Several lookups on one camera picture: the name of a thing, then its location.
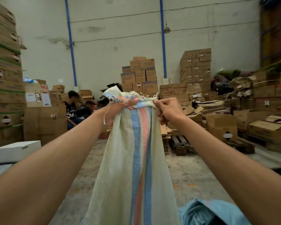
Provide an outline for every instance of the plastic bag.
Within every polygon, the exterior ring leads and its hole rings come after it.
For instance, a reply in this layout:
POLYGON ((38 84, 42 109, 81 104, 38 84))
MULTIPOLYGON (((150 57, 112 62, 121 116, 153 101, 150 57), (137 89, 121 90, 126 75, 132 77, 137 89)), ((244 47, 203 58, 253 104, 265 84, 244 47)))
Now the plastic bag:
POLYGON ((104 96, 139 97, 113 121, 83 225, 180 225, 154 98, 117 87, 104 96))

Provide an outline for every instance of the wall stain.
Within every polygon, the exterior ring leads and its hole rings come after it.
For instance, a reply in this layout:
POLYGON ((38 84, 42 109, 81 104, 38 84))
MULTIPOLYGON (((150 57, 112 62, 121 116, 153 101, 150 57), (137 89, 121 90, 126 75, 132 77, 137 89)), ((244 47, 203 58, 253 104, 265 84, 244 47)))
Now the wall stain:
POLYGON ((58 42, 62 42, 64 45, 67 45, 70 42, 68 39, 65 39, 62 37, 52 38, 50 36, 39 36, 39 37, 37 37, 37 39, 46 39, 49 42, 51 42, 52 44, 57 44, 58 42))
POLYGON ((90 26, 90 27, 87 27, 87 32, 96 33, 96 32, 100 32, 100 31, 105 30, 105 28, 106 27, 93 27, 93 26, 90 26))
POLYGON ((113 3, 112 0, 107 0, 107 1, 106 1, 106 4, 112 4, 112 3, 113 3))
POLYGON ((232 14, 233 17, 237 16, 239 14, 239 12, 235 12, 232 14))

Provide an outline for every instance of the jeans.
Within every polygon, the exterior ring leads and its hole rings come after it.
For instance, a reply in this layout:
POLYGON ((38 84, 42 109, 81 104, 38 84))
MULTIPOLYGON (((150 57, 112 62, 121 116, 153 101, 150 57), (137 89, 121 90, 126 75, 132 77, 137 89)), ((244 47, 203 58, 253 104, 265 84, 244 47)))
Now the jeans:
MULTIPOLYGON (((79 123, 81 123, 84 119, 82 118, 74 118, 71 119, 72 122, 74 122, 76 125, 78 125, 79 123)), ((70 122, 67 121, 67 127, 68 127, 68 131, 71 130, 72 128, 74 128, 74 125, 70 122)))

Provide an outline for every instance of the blue stripe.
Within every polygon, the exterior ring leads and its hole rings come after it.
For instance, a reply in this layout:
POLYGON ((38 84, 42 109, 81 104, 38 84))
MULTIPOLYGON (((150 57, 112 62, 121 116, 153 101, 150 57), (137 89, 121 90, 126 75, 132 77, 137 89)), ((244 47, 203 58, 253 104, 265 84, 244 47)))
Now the blue stripe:
POLYGON ((151 191, 152 191, 152 158, 151 158, 151 139, 152 139, 152 109, 148 107, 150 118, 150 135, 148 139, 146 152, 146 172, 145 172, 145 191, 144 191, 144 209, 143 209, 143 223, 145 225, 152 224, 152 205, 151 205, 151 191))
POLYGON ((141 153, 140 153, 141 125, 138 117, 138 110, 137 109, 132 110, 130 117, 131 117, 133 136, 134 136, 134 152, 133 152, 133 162, 132 162, 132 196, 131 196, 129 225, 131 225, 132 223, 136 192, 138 189, 138 183, 141 176, 141 153))

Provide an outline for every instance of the hand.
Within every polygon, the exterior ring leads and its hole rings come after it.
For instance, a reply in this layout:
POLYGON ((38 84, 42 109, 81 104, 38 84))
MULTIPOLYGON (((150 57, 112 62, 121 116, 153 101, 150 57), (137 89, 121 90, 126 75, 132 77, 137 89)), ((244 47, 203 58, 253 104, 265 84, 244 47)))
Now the hand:
POLYGON ((119 102, 109 102, 109 104, 99 111, 102 114, 105 114, 105 124, 107 126, 112 126, 114 117, 119 114, 125 107, 134 106, 139 101, 139 98, 128 100, 127 104, 119 103, 119 102))
POLYGON ((153 103, 159 109, 157 115, 161 125, 168 123, 168 121, 175 123, 179 117, 185 116, 177 98, 154 100, 153 103))

